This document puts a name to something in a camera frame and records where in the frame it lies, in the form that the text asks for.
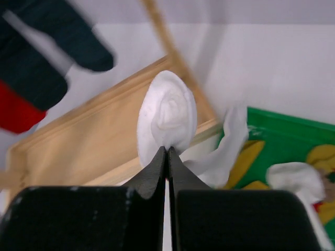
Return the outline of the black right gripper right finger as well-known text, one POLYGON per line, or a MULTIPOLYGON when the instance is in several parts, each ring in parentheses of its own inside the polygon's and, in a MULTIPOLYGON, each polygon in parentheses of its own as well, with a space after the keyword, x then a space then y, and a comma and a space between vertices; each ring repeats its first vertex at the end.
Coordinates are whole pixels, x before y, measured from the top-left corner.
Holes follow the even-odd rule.
POLYGON ((329 250, 303 195, 284 190, 214 190, 167 152, 173 250, 329 250))

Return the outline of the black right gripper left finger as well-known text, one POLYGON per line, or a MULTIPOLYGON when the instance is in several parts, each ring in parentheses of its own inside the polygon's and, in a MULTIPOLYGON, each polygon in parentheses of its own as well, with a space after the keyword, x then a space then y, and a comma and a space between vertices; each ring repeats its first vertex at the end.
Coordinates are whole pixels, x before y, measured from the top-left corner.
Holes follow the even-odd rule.
POLYGON ((166 150, 122 186, 32 186, 1 221, 1 250, 161 250, 166 150))

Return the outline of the navy striped sock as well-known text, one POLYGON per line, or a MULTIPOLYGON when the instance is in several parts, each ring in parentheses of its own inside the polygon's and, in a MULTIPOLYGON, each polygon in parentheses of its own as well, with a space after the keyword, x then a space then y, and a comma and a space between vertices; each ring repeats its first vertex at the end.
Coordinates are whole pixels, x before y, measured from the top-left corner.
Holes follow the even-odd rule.
POLYGON ((43 111, 59 103, 68 92, 64 75, 4 19, 1 19, 1 80, 43 111))

